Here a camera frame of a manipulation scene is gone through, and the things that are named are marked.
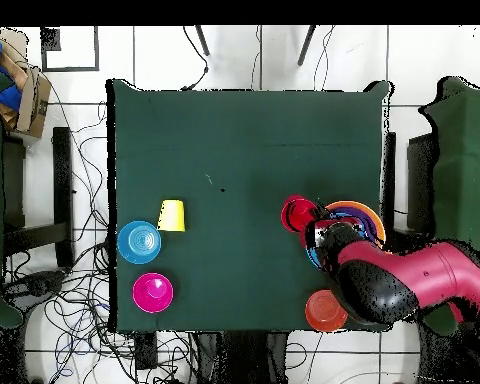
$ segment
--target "orange cup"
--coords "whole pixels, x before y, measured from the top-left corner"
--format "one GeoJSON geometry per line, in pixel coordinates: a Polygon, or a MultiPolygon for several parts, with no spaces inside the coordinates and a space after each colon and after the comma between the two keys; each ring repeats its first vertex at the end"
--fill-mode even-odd
{"type": "Polygon", "coordinates": [[[348,314],[336,300],[332,291],[319,290],[306,303],[306,319],[317,331],[332,332],[343,327],[348,314]]]}

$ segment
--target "black chair leg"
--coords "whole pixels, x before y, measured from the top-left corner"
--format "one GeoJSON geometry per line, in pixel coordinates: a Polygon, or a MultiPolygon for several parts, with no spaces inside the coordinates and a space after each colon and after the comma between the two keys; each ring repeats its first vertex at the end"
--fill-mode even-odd
{"type": "Polygon", "coordinates": [[[199,41],[201,42],[201,46],[203,47],[203,52],[205,56],[210,56],[210,51],[208,50],[208,45],[206,44],[206,40],[204,39],[204,34],[203,30],[201,28],[201,25],[195,25],[197,35],[199,37],[199,41]]]}
{"type": "Polygon", "coordinates": [[[297,64],[302,66],[304,59],[306,58],[306,53],[308,52],[309,43],[311,43],[311,38],[313,38],[313,33],[315,32],[316,25],[310,25],[308,28],[308,33],[306,34],[306,39],[304,40],[304,45],[300,51],[299,61],[297,64]]]}

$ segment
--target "blue cup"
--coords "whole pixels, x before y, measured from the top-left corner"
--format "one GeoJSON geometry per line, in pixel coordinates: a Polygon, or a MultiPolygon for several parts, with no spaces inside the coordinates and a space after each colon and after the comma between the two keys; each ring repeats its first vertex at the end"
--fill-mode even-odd
{"type": "Polygon", "coordinates": [[[146,221],[132,221],[126,224],[117,237],[117,248],[121,256],[136,265],[146,264],[155,259],[161,247],[160,233],[146,221]]]}

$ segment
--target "plastic cup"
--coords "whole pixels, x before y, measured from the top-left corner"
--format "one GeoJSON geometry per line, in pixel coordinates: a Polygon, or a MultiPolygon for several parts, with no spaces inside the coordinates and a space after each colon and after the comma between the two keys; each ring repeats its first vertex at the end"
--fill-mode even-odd
{"type": "Polygon", "coordinates": [[[286,199],[283,205],[281,222],[288,231],[302,232],[315,219],[312,215],[312,211],[315,209],[316,205],[313,202],[299,194],[293,194],[286,199]]]}
{"type": "Polygon", "coordinates": [[[146,221],[132,221],[126,224],[117,237],[119,253],[132,264],[145,264],[152,261],[161,247],[160,233],[146,221]]]}
{"type": "Polygon", "coordinates": [[[185,216],[181,200],[164,200],[157,228],[162,231],[185,231],[185,216]]]}
{"type": "Polygon", "coordinates": [[[306,319],[311,327],[321,332],[332,332],[343,327],[348,314],[330,290],[319,290],[306,303],[306,319]]]}
{"type": "Polygon", "coordinates": [[[150,272],[141,275],[133,285],[133,301],[144,312],[162,312],[171,304],[173,288],[162,274],[150,272]]]}

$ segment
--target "red cup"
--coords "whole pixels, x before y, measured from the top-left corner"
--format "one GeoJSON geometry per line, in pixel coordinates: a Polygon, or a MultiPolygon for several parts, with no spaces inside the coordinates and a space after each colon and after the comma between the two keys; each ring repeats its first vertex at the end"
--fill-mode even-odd
{"type": "Polygon", "coordinates": [[[348,314],[330,290],[319,290],[306,303],[306,319],[317,331],[338,330],[347,321],[348,314]]]}
{"type": "Polygon", "coordinates": [[[281,222],[291,232],[303,232],[306,226],[315,219],[311,211],[316,205],[299,194],[292,194],[284,203],[281,211],[281,222]]]}

